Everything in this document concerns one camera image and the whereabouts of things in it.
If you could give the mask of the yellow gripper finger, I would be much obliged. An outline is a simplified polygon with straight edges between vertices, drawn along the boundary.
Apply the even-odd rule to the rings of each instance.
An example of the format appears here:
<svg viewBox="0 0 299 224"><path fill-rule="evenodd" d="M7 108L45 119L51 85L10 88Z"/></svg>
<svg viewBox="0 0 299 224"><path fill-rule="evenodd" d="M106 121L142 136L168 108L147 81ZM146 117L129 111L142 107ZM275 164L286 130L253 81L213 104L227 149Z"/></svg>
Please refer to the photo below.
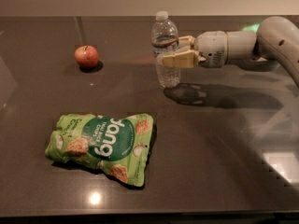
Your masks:
<svg viewBox="0 0 299 224"><path fill-rule="evenodd" d="M191 35L181 36L178 44L180 49L195 49L196 39Z"/></svg>
<svg viewBox="0 0 299 224"><path fill-rule="evenodd" d="M198 51L188 49L186 51L167 54L162 57L162 65L165 67L194 68L206 58Z"/></svg>

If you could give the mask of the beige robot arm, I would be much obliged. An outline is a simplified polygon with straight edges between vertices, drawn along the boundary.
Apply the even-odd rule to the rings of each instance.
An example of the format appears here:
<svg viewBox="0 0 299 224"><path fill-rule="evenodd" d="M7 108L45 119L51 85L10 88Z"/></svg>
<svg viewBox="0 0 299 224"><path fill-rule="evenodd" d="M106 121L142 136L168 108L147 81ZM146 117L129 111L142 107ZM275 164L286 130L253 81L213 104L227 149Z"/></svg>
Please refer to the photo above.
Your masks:
<svg viewBox="0 0 299 224"><path fill-rule="evenodd" d="M221 68L234 64L248 71L269 71L277 66L299 86L299 29L283 17L269 17L256 30L212 31L183 36L179 49L161 54L157 63L167 68Z"/></svg>

